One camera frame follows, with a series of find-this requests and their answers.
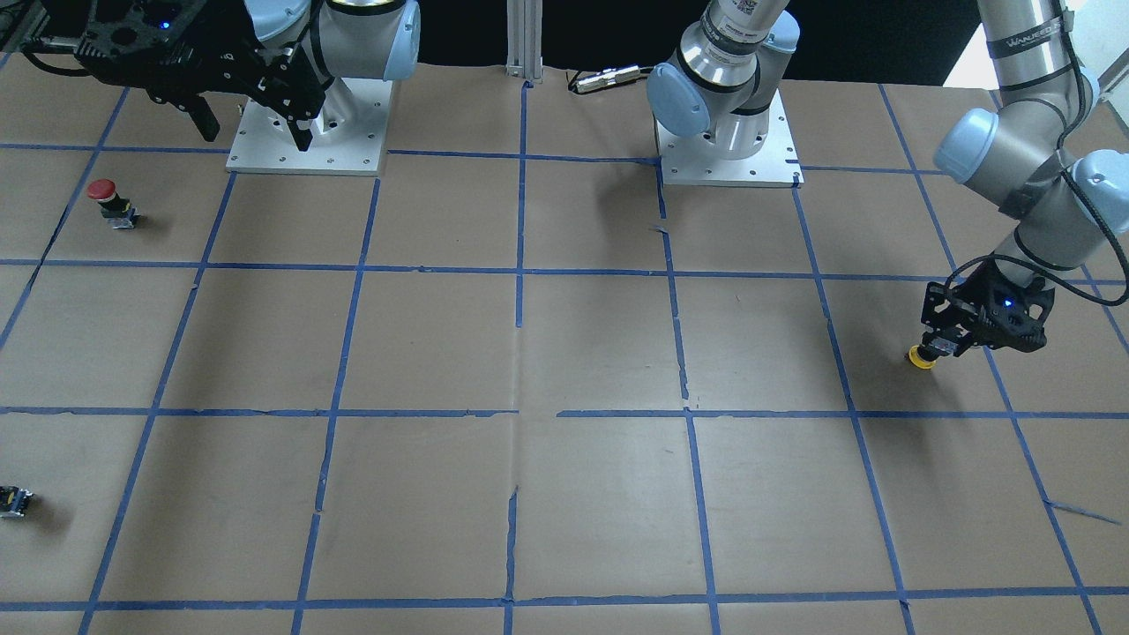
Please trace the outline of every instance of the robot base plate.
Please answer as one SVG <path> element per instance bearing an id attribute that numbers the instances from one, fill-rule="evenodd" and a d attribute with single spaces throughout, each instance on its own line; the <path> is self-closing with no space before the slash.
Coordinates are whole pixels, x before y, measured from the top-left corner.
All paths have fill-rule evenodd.
<path id="1" fill-rule="evenodd" d="M 384 158 L 384 140 L 392 110 L 392 81 L 343 79 L 356 97 L 357 118 L 314 133 L 309 149 L 299 153 L 279 115 L 248 102 L 227 157 L 228 172 L 251 174 L 338 174 L 376 176 Z"/>
<path id="2" fill-rule="evenodd" d="M 744 159 L 710 156 L 711 143 L 701 137 L 675 137 L 655 122 L 663 183 L 666 185 L 714 185 L 729 188 L 791 188 L 804 183 L 796 145 L 791 139 L 780 94 L 769 106 L 771 128 L 761 149 Z"/>

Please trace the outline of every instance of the light blue joint cover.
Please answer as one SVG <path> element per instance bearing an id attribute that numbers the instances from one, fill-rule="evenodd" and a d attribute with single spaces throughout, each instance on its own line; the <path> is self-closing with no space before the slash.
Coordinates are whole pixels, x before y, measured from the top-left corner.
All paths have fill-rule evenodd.
<path id="1" fill-rule="evenodd" d="M 1094 150 L 1074 164 L 1070 175 L 1114 234 L 1129 229 L 1129 155 L 1117 150 Z M 1086 210 L 1086 217 L 1094 223 L 1089 210 Z"/>
<path id="2" fill-rule="evenodd" d="M 784 11 L 772 25 L 772 32 L 769 33 L 764 45 L 781 53 L 795 53 L 797 43 L 799 43 L 799 23 L 791 17 L 791 14 Z"/>
<path id="3" fill-rule="evenodd" d="M 1094 108 L 1097 107 L 1097 98 L 1102 95 L 1102 85 L 1097 82 L 1097 75 L 1089 70 L 1088 67 L 1079 67 L 1079 69 L 1082 70 L 1082 76 L 1089 82 L 1089 94 L 1092 97 L 1089 99 L 1089 110 L 1086 111 L 1086 116 L 1089 116 L 1089 113 L 1094 112 Z"/>
<path id="4" fill-rule="evenodd" d="M 669 62 L 655 67 L 647 78 L 647 101 L 655 119 L 679 137 L 709 130 L 709 108 L 698 87 Z"/>
<path id="5" fill-rule="evenodd" d="M 244 0 L 244 3 L 260 42 L 290 28 L 309 9 L 309 0 Z"/>
<path id="6" fill-rule="evenodd" d="M 384 67 L 386 81 L 408 79 L 415 72 L 415 60 L 420 55 L 421 26 L 419 2 L 408 0 L 403 12 L 400 14 L 400 25 L 396 27 L 396 37 L 392 41 L 392 50 L 388 52 L 388 63 Z"/>
<path id="7" fill-rule="evenodd" d="M 972 108 L 945 136 L 933 163 L 957 183 L 966 183 L 988 156 L 998 128 L 999 115 Z"/>

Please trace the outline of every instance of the cable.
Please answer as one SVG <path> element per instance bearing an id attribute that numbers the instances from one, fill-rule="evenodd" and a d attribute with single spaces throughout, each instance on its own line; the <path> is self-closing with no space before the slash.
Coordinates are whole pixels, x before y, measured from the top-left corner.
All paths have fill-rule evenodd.
<path id="1" fill-rule="evenodd" d="M 1066 7 L 1062 5 L 1061 0 L 1058 2 L 1058 8 L 1059 8 L 1058 17 L 1062 19 L 1064 16 L 1066 15 Z M 1062 45 L 1066 49 L 1067 58 L 1070 61 L 1070 68 L 1074 71 L 1075 82 L 1078 87 L 1078 112 L 1075 115 L 1074 121 L 1071 121 L 1068 125 L 1066 125 L 1062 129 L 1062 133 L 1059 134 L 1058 142 L 1056 143 L 1056 150 L 1061 150 L 1062 146 L 1066 143 L 1066 138 L 1069 137 L 1071 132 L 1077 130 L 1078 127 L 1082 125 L 1082 123 L 1086 120 L 1086 108 L 1085 108 L 1086 79 L 1082 75 L 1082 63 L 1078 61 L 1078 55 L 1074 50 L 1074 43 L 1070 41 L 1070 35 L 1066 31 L 1065 25 L 1062 29 Z M 1113 234 L 1113 230 L 1110 229 L 1109 224 L 1105 223 L 1105 219 L 1102 218 L 1102 215 L 1097 211 L 1097 206 L 1095 206 L 1094 201 L 1091 200 L 1091 198 L 1086 194 L 1085 191 L 1083 191 L 1083 189 L 1078 185 L 1078 182 L 1074 180 L 1074 175 L 1070 174 L 1070 171 L 1064 168 L 1061 172 L 1061 176 L 1067 188 L 1069 188 L 1070 191 L 1074 192 L 1074 195 L 1078 197 L 1078 200 L 1082 201 L 1082 205 L 1086 208 L 1086 211 L 1089 214 L 1089 217 L 1094 220 L 1094 224 L 1097 225 L 1097 228 L 1102 230 L 1102 235 L 1105 236 L 1105 241 L 1110 244 L 1111 247 L 1113 247 L 1113 253 L 1118 256 L 1118 264 L 1121 266 L 1121 275 L 1126 280 L 1126 287 L 1117 299 L 1105 299 L 1096 295 L 1087 294 L 1086 292 L 1079 289 L 1078 287 L 1051 273 L 1043 267 L 1039 267 L 1038 264 L 1033 264 L 1031 262 L 1019 260 L 1017 258 L 1012 258 L 1010 255 L 1004 255 L 998 253 L 981 255 L 957 267 L 953 271 L 953 273 L 947 279 L 945 279 L 945 290 L 952 289 L 953 281 L 956 280 L 956 277 L 960 276 L 962 271 L 968 270 L 974 264 L 992 260 L 992 261 L 1010 262 L 1013 264 L 1023 267 L 1024 269 L 1027 269 L 1029 271 L 1032 271 L 1033 273 L 1042 276 L 1043 278 L 1047 278 L 1048 280 L 1059 285 L 1067 292 L 1083 299 L 1093 302 L 1095 304 L 1100 304 L 1102 306 L 1120 306 L 1124 304 L 1126 301 L 1129 299 L 1129 259 L 1126 258 L 1126 253 L 1121 249 L 1121 243 L 1118 241 L 1117 235 Z"/>
<path id="2" fill-rule="evenodd" d="M 27 61 L 32 62 L 35 68 L 50 72 L 51 75 L 61 75 L 63 77 L 90 77 L 90 71 L 86 69 L 72 69 L 72 68 L 59 68 L 53 67 L 40 58 L 35 56 L 35 53 L 28 51 L 27 49 L 21 49 L 21 53 L 27 58 Z"/>

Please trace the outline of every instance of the black background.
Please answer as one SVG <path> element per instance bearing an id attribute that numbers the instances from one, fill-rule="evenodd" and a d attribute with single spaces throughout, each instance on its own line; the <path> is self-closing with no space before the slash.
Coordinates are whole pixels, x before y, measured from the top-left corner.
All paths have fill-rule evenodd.
<path id="1" fill-rule="evenodd" d="M 546 66 L 599 70 L 669 58 L 708 0 L 544 0 Z M 505 0 L 420 0 L 420 61 L 506 62 Z M 787 78 L 939 86 L 979 24 L 974 0 L 795 0 L 799 50 Z"/>

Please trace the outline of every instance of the yellow cap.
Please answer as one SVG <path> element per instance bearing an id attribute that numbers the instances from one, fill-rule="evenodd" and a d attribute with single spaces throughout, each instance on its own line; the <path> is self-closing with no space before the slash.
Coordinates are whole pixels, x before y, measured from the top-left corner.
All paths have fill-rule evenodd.
<path id="1" fill-rule="evenodd" d="M 928 371 L 929 368 L 936 366 L 937 365 L 936 359 L 934 359 L 933 362 L 926 362 L 925 359 L 921 358 L 921 355 L 918 354 L 919 348 L 921 347 L 914 345 L 912 348 L 910 348 L 910 351 L 905 355 L 905 357 L 909 358 L 910 364 L 913 364 L 914 366 L 921 368 L 922 371 Z"/>

